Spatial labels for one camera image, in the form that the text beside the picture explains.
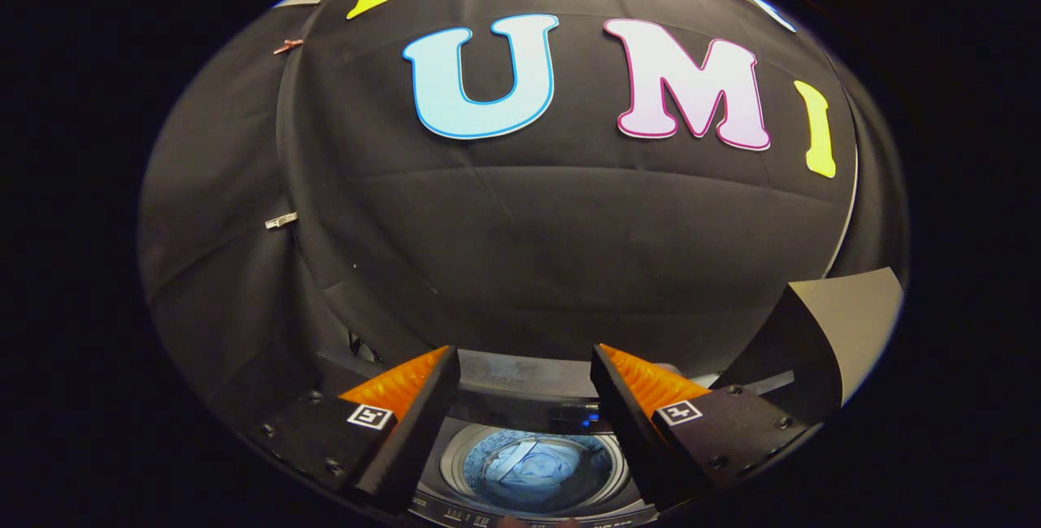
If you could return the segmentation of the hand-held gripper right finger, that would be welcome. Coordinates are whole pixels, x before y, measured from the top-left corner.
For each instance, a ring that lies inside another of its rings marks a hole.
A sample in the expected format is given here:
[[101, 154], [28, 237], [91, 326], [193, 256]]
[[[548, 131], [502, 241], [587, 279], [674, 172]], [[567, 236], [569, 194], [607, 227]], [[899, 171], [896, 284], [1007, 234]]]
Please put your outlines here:
[[589, 377], [641, 498], [661, 513], [732, 491], [807, 432], [741, 385], [708, 389], [602, 343]]

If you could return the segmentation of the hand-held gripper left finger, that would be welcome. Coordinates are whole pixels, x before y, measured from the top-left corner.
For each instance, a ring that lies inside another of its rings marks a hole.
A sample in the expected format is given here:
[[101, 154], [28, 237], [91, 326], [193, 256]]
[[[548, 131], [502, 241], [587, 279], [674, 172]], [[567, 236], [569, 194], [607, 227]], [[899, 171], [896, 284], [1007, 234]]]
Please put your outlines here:
[[341, 394], [300, 395], [254, 443], [319, 491], [405, 513], [459, 380], [456, 347], [438, 347]]

